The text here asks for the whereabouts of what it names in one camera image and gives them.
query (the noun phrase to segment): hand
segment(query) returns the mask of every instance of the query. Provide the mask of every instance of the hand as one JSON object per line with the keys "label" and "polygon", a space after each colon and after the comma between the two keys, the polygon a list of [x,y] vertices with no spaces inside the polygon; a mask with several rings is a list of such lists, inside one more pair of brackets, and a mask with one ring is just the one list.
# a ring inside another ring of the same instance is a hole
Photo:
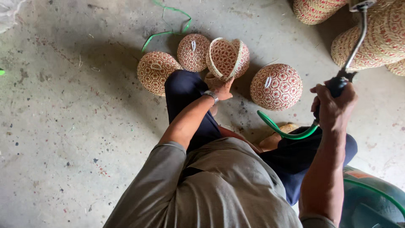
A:
{"label": "hand", "polygon": [[333,98],[327,87],[321,84],[316,85],[310,91],[317,94],[313,100],[311,112],[315,112],[316,107],[320,105],[319,126],[321,129],[329,132],[345,132],[358,100],[353,84],[348,82],[342,94],[337,98]]}
{"label": "hand", "polygon": [[229,81],[225,82],[222,86],[215,88],[213,92],[217,95],[218,100],[223,101],[229,98],[232,98],[232,93],[229,92],[230,86],[232,85],[233,80],[235,77],[229,79]]}

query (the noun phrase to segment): shirt sleeve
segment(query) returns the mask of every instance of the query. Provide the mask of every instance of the shirt sleeve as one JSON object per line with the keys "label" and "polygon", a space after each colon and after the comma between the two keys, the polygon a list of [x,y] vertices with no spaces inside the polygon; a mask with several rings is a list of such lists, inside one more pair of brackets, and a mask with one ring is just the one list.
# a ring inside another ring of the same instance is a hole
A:
{"label": "shirt sleeve", "polygon": [[303,228],[336,228],[330,219],[322,215],[306,215],[300,220]]}
{"label": "shirt sleeve", "polygon": [[185,149],[176,142],[156,145],[104,228],[161,226],[185,158]]}

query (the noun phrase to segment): white plastic loop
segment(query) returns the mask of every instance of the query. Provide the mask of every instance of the white plastic loop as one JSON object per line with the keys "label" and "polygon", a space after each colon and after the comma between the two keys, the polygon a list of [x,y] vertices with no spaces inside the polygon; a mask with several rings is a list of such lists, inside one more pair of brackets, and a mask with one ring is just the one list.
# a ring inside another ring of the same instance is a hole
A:
{"label": "white plastic loop", "polygon": [[151,64],[151,69],[161,71],[161,70],[162,70],[162,66],[161,66],[159,63],[155,63],[155,62],[154,62],[154,63]]}
{"label": "white plastic loop", "polygon": [[267,80],[266,80],[266,83],[264,84],[264,87],[268,88],[268,87],[270,87],[270,84],[271,84],[271,77],[267,77]]}
{"label": "white plastic loop", "polygon": [[196,41],[191,41],[191,47],[193,48],[193,51],[196,50]]}

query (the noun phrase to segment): green hose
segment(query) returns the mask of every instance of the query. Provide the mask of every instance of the green hose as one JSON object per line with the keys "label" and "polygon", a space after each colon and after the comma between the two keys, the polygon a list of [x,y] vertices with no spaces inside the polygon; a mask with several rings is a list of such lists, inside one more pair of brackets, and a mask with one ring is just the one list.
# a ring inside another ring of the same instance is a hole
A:
{"label": "green hose", "polygon": [[402,216],[405,219],[405,209],[402,207],[402,205],[400,203],[398,203],[393,197],[389,196],[387,193],[380,191],[370,185],[366,185],[364,183],[358,182],[358,181],[354,181],[354,180],[350,180],[350,179],[346,179],[346,178],[343,178],[343,181],[347,182],[347,183],[351,183],[351,184],[359,186],[359,187],[362,187],[362,188],[365,188],[367,190],[373,191],[373,192],[383,196],[385,199],[390,201],[393,205],[395,205],[398,208],[398,210],[402,213]]}
{"label": "green hose", "polygon": [[280,134],[282,138],[289,138],[289,139],[296,139],[296,140],[303,139],[303,138],[306,138],[306,137],[312,135],[312,133],[318,128],[318,125],[312,124],[310,126],[310,128],[307,129],[306,131],[304,131],[303,133],[299,133],[296,135],[287,134],[287,133],[282,132],[280,130],[280,128],[273,122],[273,120],[271,120],[264,112],[258,110],[257,114],[260,116],[260,118],[262,118],[262,120],[268,126],[270,126],[275,132]]}

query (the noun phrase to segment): black handle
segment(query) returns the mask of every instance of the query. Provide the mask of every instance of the black handle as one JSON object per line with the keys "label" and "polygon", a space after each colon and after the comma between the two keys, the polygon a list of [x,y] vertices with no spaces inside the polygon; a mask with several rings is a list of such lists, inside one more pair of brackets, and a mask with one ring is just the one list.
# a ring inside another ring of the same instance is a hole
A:
{"label": "black handle", "polygon": [[[339,73],[337,74],[336,77],[333,77],[328,85],[326,86],[329,91],[330,94],[332,95],[333,98],[339,97],[340,94],[342,94],[343,90],[345,89],[345,86],[347,85],[347,80],[346,78],[349,80],[349,82],[352,82],[354,75],[357,72],[353,72],[353,73],[347,73],[344,69],[341,69],[339,71]],[[313,113],[313,116],[315,117],[315,121],[319,123],[319,108],[320,106],[318,105],[316,107],[316,111]]]}

